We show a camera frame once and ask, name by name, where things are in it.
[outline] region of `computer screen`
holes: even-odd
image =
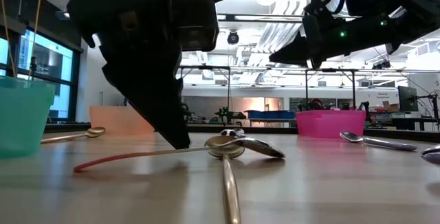
[[[414,99],[417,96],[417,90],[402,86],[397,89],[399,90],[400,111],[419,111],[419,103]]]

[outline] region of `pink bowl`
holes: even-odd
[[[365,111],[301,111],[296,113],[299,135],[317,138],[339,138],[348,131],[364,134]]]

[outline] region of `teal bowl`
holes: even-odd
[[[0,76],[0,158],[38,151],[54,95],[54,85]]]

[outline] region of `table surface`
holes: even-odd
[[[191,134],[192,146],[213,135]],[[296,135],[250,135],[277,146],[287,158],[247,150],[233,161],[243,224],[440,222],[440,170],[419,153]],[[418,145],[417,152],[432,146],[408,143]],[[205,152],[126,159],[72,174],[75,165],[92,159],[169,148],[157,134],[103,136],[1,160],[1,223],[225,223],[221,162]]]

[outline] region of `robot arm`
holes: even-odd
[[[332,16],[344,3],[358,18],[345,21]],[[383,44],[391,54],[402,43],[440,27],[440,0],[340,0],[335,12],[325,4],[311,0],[302,19],[306,37],[298,33],[292,43],[270,56],[272,62],[307,67],[310,59],[315,69],[329,57]]]
[[[100,40],[106,79],[176,149],[188,148],[175,78],[182,51],[215,48],[211,0],[70,0],[70,19],[90,47]]]

